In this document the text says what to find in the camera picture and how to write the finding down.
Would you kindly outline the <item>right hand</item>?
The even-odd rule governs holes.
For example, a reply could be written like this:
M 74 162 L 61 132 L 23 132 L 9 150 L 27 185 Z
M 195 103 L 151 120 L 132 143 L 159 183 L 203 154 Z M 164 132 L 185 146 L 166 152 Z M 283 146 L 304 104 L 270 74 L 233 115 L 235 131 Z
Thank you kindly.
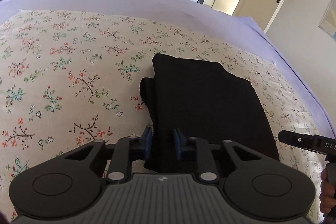
M 336 200 L 334 198 L 335 187 L 328 182 L 327 178 L 327 170 L 325 168 L 321 173 L 321 194 L 319 196 L 319 207 L 321 213 L 323 214 L 328 214 L 336 204 Z

